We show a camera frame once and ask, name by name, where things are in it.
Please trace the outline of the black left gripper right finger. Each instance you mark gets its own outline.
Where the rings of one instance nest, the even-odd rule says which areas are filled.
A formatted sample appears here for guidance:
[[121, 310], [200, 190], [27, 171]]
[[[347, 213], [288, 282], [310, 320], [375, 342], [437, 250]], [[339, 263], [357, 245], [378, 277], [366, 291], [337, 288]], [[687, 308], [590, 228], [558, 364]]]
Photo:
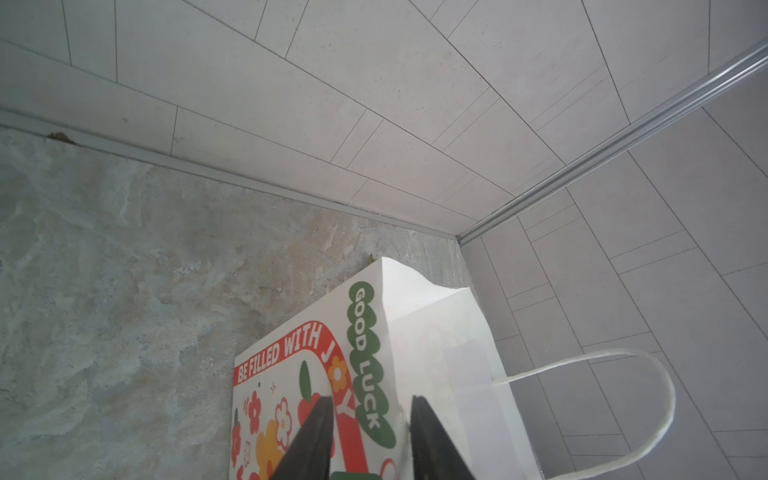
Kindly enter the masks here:
[[423, 396], [412, 398], [409, 431], [415, 479], [475, 479]]

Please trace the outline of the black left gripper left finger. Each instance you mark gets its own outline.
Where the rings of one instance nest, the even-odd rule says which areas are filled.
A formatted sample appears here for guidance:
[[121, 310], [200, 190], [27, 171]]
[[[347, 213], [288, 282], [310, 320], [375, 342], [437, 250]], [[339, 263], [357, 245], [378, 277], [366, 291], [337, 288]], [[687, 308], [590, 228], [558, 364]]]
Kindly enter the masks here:
[[272, 480], [328, 480], [334, 432], [331, 397], [323, 396], [279, 463]]

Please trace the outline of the white floral paper bag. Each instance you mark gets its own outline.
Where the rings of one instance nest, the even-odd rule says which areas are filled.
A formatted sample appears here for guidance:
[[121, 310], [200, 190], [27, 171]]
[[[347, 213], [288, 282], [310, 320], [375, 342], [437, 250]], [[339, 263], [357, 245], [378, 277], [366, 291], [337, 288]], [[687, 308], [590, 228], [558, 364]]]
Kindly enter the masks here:
[[329, 479], [415, 479], [423, 396], [475, 479], [539, 479], [511, 383], [469, 289], [383, 257], [236, 357], [229, 475], [271, 479], [328, 396]]

